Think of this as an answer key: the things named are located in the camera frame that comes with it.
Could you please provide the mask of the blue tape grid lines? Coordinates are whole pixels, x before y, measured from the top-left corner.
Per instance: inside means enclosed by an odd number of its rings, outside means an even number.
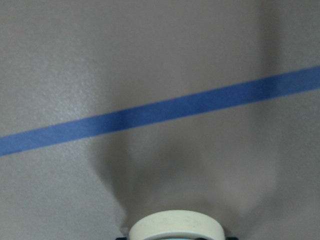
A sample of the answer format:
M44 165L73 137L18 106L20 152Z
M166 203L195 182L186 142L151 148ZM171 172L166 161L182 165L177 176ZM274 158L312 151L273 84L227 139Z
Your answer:
M84 138L285 97L320 87L320 68L282 73L177 98L86 117L0 138L7 156Z

